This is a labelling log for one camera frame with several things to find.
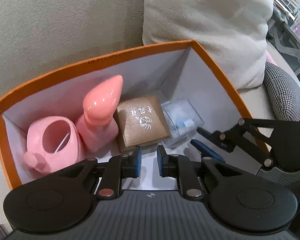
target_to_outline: logo on robot base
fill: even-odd
[[[153,198],[153,197],[155,197],[155,194],[151,192],[151,193],[148,193],[146,196],[149,198]]]

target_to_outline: pink ceramic object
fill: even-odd
[[[114,76],[90,90],[83,100],[83,115],[77,120],[76,127],[89,152],[97,152],[118,135],[113,114],[122,85],[122,76]]]
[[[27,135],[26,164],[49,174],[83,159],[82,144],[73,122],[62,116],[49,116],[32,123]]]

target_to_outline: black circular pad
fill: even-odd
[[[64,200],[63,194],[51,189],[39,190],[31,193],[26,202],[29,207],[35,210],[51,210],[62,205]]]
[[[298,203],[288,189],[254,175],[225,177],[209,196],[212,213],[223,223],[249,233],[287,226]]]
[[[270,154],[284,171],[300,170],[300,122],[281,121],[276,124],[271,140]]]
[[[91,203],[90,194],[79,182],[55,176],[15,188],[5,198],[3,209],[16,229],[52,233],[80,222],[90,211]]]
[[[263,209],[268,208],[274,201],[273,195],[260,188],[246,188],[237,194],[239,203],[247,208]]]

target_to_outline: metal pin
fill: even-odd
[[[240,125],[240,126],[243,126],[244,125],[244,120],[241,118],[241,119],[239,119],[239,121],[238,121],[238,125]]]
[[[103,188],[99,190],[99,195],[102,197],[111,197],[114,194],[114,191],[110,188]]]
[[[265,160],[265,166],[266,166],[266,167],[270,167],[271,164],[272,164],[272,161],[271,161],[270,159],[266,159],[266,160]]]
[[[226,135],[224,133],[220,134],[220,140],[223,141],[226,138]]]
[[[196,188],[188,189],[187,195],[190,197],[200,197],[202,195],[202,191]]]

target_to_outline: brown gift box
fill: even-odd
[[[156,96],[121,102],[114,117],[119,126],[117,142],[120,151],[130,151],[136,145],[147,146],[170,137]]]

